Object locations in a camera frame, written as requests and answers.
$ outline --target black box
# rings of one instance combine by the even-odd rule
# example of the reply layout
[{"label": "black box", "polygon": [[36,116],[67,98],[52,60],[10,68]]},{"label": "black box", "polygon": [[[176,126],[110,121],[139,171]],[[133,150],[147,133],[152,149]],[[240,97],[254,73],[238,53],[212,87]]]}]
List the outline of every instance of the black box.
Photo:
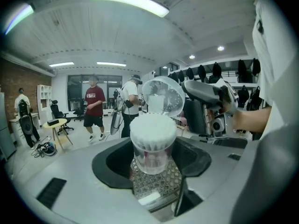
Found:
[{"label": "black box", "polygon": [[59,123],[58,119],[52,119],[50,121],[47,122],[49,126],[55,125]]}]

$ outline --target man in white t-shirt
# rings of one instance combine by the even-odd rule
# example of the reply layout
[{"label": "man in white t-shirt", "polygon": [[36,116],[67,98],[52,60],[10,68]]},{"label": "man in white t-shirt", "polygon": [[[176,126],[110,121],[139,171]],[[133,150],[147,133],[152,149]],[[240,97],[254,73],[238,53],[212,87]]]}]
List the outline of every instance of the man in white t-shirt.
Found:
[{"label": "man in white t-shirt", "polygon": [[138,85],[142,84],[139,75],[133,75],[128,82],[122,88],[122,95],[127,104],[122,112],[124,127],[121,132],[121,137],[130,137],[130,123],[133,119],[138,117],[139,105],[143,105],[143,102],[138,99]]},{"label": "man in white t-shirt", "polygon": [[299,47],[292,27],[273,0],[256,0],[253,41],[261,64],[260,97],[270,107],[233,116],[234,129],[267,133],[298,122],[295,99]]},{"label": "man in white t-shirt", "polygon": [[[19,122],[20,122],[20,125],[21,125],[21,115],[20,115],[20,111],[19,111],[19,103],[21,100],[24,100],[28,106],[28,113],[29,113],[29,117],[31,119],[31,125],[32,125],[32,133],[34,135],[34,137],[36,138],[36,141],[39,141],[40,137],[39,137],[39,134],[36,130],[36,127],[34,126],[33,124],[33,120],[32,120],[32,116],[31,116],[31,113],[30,113],[30,102],[29,102],[29,99],[26,95],[23,94],[24,93],[24,89],[23,88],[20,88],[19,89],[19,96],[15,99],[14,101],[14,109],[15,109],[15,112],[18,113],[18,116],[19,116]],[[24,137],[26,139],[26,142],[27,144],[29,145],[29,147],[31,149],[34,149],[34,142],[33,140],[31,139],[31,135],[30,134],[25,134],[24,133]]]}]

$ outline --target clear plastic container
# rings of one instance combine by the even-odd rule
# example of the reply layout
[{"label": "clear plastic container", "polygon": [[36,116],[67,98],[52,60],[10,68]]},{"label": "clear plastic container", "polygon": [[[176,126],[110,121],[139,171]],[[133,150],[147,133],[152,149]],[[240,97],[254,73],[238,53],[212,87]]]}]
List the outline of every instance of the clear plastic container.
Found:
[{"label": "clear plastic container", "polygon": [[151,113],[131,122],[131,140],[139,169],[156,175],[166,170],[171,157],[177,127],[170,117],[182,112],[185,93],[168,77],[147,81],[142,92]]}]

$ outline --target white t-shirt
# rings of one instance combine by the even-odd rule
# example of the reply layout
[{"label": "white t-shirt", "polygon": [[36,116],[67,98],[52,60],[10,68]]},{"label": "white t-shirt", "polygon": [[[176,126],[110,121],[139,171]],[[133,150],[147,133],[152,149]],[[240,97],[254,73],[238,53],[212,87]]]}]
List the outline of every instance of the white t-shirt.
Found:
[{"label": "white t-shirt", "polygon": [[[122,94],[124,99],[129,100],[129,95],[136,95],[138,97],[138,89],[137,85],[132,82],[128,81],[125,83],[122,89]],[[131,108],[125,108],[124,114],[138,114],[139,107],[138,105],[133,105]]]},{"label": "white t-shirt", "polygon": [[[261,64],[260,98],[272,106],[267,126],[262,135],[264,137],[270,131],[287,124],[282,113],[284,109],[288,109],[287,103],[292,101],[284,100],[285,105],[279,107],[277,104],[282,99],[281,95],[289,92],[289,89],[288,87],[276,88],[275,91],[271,89],[279,79],[285,79],[284,72],[290,69],[291,63],[294,63],[294,58],[298,54],[298,40],[293,30],[290,29],[289,22],[272,0],[256,0],[255,6],[256,21],[253,29],[253,41]],[[261,26],[263,33],[258,31],[258,27]]]},{"label": "white t-shirt", "polygon": [[28,104],[28,106],[30,106],[29,99],[28,99],[28,97],[27,97],[26,95],[21,94],[21,95],[19,95],[19,96],[15,99],[15,101],[14,101],[14,108],[18,111],[19,118],[21,117],[21,116],[20,116],[20,112],[19,112],[19,102],[20,102],[22,99]]}]

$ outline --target person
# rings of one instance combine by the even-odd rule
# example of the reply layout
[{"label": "person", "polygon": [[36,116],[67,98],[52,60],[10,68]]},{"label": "person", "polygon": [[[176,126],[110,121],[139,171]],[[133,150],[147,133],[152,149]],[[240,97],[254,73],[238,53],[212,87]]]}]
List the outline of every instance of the person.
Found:
[{"label": "person", "polygon": [[133,119],[138,117],[139,105],[144,105],[144,102],[138,99],[138,85],[142,84],[139,75],[133,75],[129,81],[125,83],[122,88],[123,97],[125,100],[129,101],[132,107],[127,106],[122,111],[122,117],[124,122],[124,127],[121,132],[121,137],[130,137],[130,123]]},{"label": "person", "polygon": [[103,90],[97,86],[99,79],[96,75],[90,76],[88,81],[90,88],[85,94],[87,110],[84,116],[84,127],[90,133],[89,142],[91,142],[95,138],[92,128],[94,124],[100,127],[100,140],[105,138],[105,129],[103,126],[103,102],[105,101],[105,95]]},{"label": "person", "polygon": [[[19,123],[21,123],[21,115],[20,115],[20,112],[19,112],[19,103],[21,100],[24,100],[26,102],[26,104],[28,105],[28,110],[30,111],[30,102],[29,102],[29,99],[27,96],[24,95],[24,89],[23,88],[20,88],[19,89],[19,96],[15,99],[14,101],[14,109],[15,109],[15,112],[18,114],[19,116]],[[39,134],[36,130],[36,127],[34,126],[33,124],[33,120],[32,120],[32,116],[31,116],[31,113],[29,112],[29,117],[31,119],[31,125],[32,125],[32,133],[36,139],[36,141],[38,142],[40,140],[40,137],[39,137]],[[34,142],[33,140],[31,139],[31,134],[26,134],[23,130],[23,126],[21,125],[21,128],[22,128],[22,131],[24,133],[24,137],[26,139],[26,142],[27,144],[29,145],[29,147],[31,149],[34,149]]]},{"label": "person", "polygon": [[298,121],[283,102],[297,96],[295,88],[285,86],[287,90],[279,92],[282,85],[275,83],[286,84],[285,75],[282,75],[295,73],[299,53],[297,37],[275,2],[255,0],[254,4],[253,41],[261,64],[260,98],[270,106],[256,111],[237,111],[233,115],[233,126],[236,130],[263,133],[262,139],[270,131]]}]

